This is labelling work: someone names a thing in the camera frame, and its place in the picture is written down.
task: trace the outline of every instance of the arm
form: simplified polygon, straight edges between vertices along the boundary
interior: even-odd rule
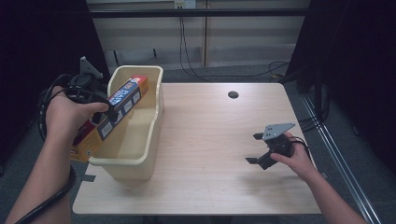
[[[271,158],[290,167],[311,189],[320,211],[328,223],[367,223],[358,215],[323,178],[309,160],[301,144],[293,144],[293,156],[284,157],[273,153]]]
[[[53,92],[61,90],[55,87]],[[107,105],[79,105],[59,93],[49,104],[46,123],[47,138],[35,166],[8,215],[7,223],[15,223],[66,185],[70,172],[70,149],[78,128],[94,113],[105,112]],[[35,221],[70,223],[69,197],[63,197]]]

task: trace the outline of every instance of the black cable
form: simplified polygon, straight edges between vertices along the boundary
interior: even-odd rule
[[[309,160],[312,161],[312,159],[311,159],[311,154],[309,153],[309,147],[306,145],[305,141],[304,141],[301,137],[296,137],[296,136],[292,136],[292,137],[289,137],[289,138],[297,139],[297,140],[290,141],[290,142],[291,142],[292,144],[293,144],[293,143],[298,143],[298,144],[303,145],[303,147],[304,147],[304,149],[305,149],[305,152],[306,152],[306,154],[308,155]]]
[[[183,42],[184,42],[184,50],[185,50],[186,56],[187,56],[187,61],[188,61],[188,63],[189,63],[190,70],[193,72],[193,74],[189,73],[189,72],[184,68],[183,62],[182,62],[182,60],[181,60],[181,51],[182,51]],[[258,77],[258,76],[262,76],[262,75],[266,75],[266,74],[268,74],[268,73],[271,73],[272,71],[275,71],[276,69],[278,69],[278,68],[280,68],[280,67],[282,67],[282,66],[284,66],[284,65],[286,65],[286,64],[289,64],[289,63],[287,63],[287,62],[272,62],[272,63],[269,64],[269,67],[270,67],[273,63],[282,63],[282,64],[281,64],[280,66],[277,66],[277,67],[274,68],[274,69],[269,69],[269,70],[266,71],[266,72],[262,72],[262,73],[255,74],[255,75],[248,75],[248,76],[247,76],[247,75],[239,75],[239,76],[217,76],[217,75],[212,75],[212,76],[199,76],[199,75],[192,69],[192,67],[191,67],[189,53],[187,52],[185,28],[184,28],[184,21],[183,21],[183,18],[182,18],[182,17],[180,17],[180,51],[179,51],[179,59],[180,59],[181,68],[183,69],[183,71],[184,71],[186,74],[188,74],[189,76],[192,76],[192,77],[198,77],[198,78],[201,79],[202,81],[206,81],[206,82],[210,82],[210,81],[204,79],[204,77]]]
[[[297,76],[299,76],[301,73],[305,72],[310,66],[308,64],[306,65],[302,65],[301,67],[299,67],[296,71],[287,74],[286,76],[282,77],[278,83],[284,85],[288,82],[291,82],[293,80],[295,80],[297,78]]]
[[[270,64],[268,64],[268,70],[271,71],[271,77],[268,82],[272,82],[272,79],[274,78],[274,74],[272,73],[273,70],[271,69],[271,65],[274,63],[282,63],[283,65],[289,64],[288,62],[271,62]]]
[[[71,79],[72,76],[69,74],[62,74],[58,76],[49,86],[44,98],[41,100],[41,105],[38,111],[38,118],[37,118],[37,125],[38,125],[38,132],[40,133],[41,139],[45,140],[45,123],[46,123],[46,111],[47,107],[50,104],[50,98],[52,95],[52,90],[55,86],[64,86],[66,79]]]
[[[120,67],[119,57],[117,56],[117,52],[113,50],[114,60],[116,61],[117,67]]]
[[[17,224],[31,223],[33,220],[35,220],[37,217],[43,214],[47,209],[49,209],[52,205],[54,205],[59,200],[61,200],[70,191],[70,189],[73,188],[75,183],[76,183],[76,172],[73,169],[73,167],[70,166],[70,173],[67,184],[63,188],[61,188],[61,190],[59,190],[56,194],[49,197],[46,201],[44,201],[42,204],[34,208],[32,211],[30,211],[28,214],[26,214],[16,223]]]
[[[182,17],[180,17],[179,19],[180,19],[180,52],[179,52],[179,59],[180,59],[181,68],[182,68],[183,71],[184,71],[186,74],[188,74],[189,76],[198,77],[198,78],[201,79],[202,81],[210,82],[209,80],[206,80],[206,79],[201,78],[200,76],[198,76],[198,75],[195,73],[195,71],[192,69],[192,67],[191,67],[189,53],[187,52],[186,36],[185,36],[185,34],[184,34],[184,21],[183,21],[183,18],[182,18]],[[183,40],[184,40],[184,50],[185,50],[185,52],[186,52],[187,61],[189,62],[190,70],[193,72],[193,74],[189,73],[189,72],[184,68],[183,62],[182,62],[182,60],[181,60],[181,49],[182,49],[182,45],[183,45]]]
[[[282,67],[284,65],[285,64],[281,64],[280,66],[272,69],[271,71],[265,71],[265,72],[262,72],[262,73],[259,73],[259,74],[256,74],[256,75],[248,75],[248,76],[247,75],[238,75],[238,76],[217,76],[217,75],[213,75],[213,76],[201,76],[201,77],[259,77],[259,76],[271,73],[272,71],[275,71],[276,69],[278,69],[278,68],[280,68],[280,67]]]
[[[323,108],[321,109],[321,112],[322,112],[321,116],[316,115],[312,118],[299,120],[299,123],[300,123],[303,133],[311,131],[313,129],[316,129],[319,125],[323,124],[323,122],[329,116],[330,100],[331,100],[330,91],[329,91],[329,88],[326,87],[326,99],[325,99]]]

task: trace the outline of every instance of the plastic bin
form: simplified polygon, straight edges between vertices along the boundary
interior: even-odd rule
[[[132,75],[148,77],[148,93],[106,138],[89,162],[114,179],[149,179],[163,123],[163,69],[159,66],[117,68],[107,87],[110,95]]]

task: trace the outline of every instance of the right hand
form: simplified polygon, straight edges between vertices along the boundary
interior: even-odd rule
[[[54,87],[52,94],[63,88]],[[76,104],[66,97],[64,92],[59,92],[49,103],[46,114],[47,136],[67,136],[74,139],[78,129],[95,112],[106,112],[108,105],[105,103]]]
[[[295,140],[292,138],[293,136],[291,133],[285,133],[285,135],[290,138],[290,141]],[[279,161],[288,165],[303,181],[307,181],[312,174],[318,171],[311,160],[309,160],[303,145],[293,143],[291,153],[292,156],[290,158],[278,153],[272,153],[270,156],[274,161]]]

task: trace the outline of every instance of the table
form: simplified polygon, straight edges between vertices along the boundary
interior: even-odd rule
[[[237,91],[232,99],[229,91]],[[286,165],[264,171],[246,157],[268,151],[254,133],[295,122],[289,98],[275,83],[163,83],[165,110],[149,180],[116,181],[88,166],[73,209],[85,215],[319,214],[308,186]]]

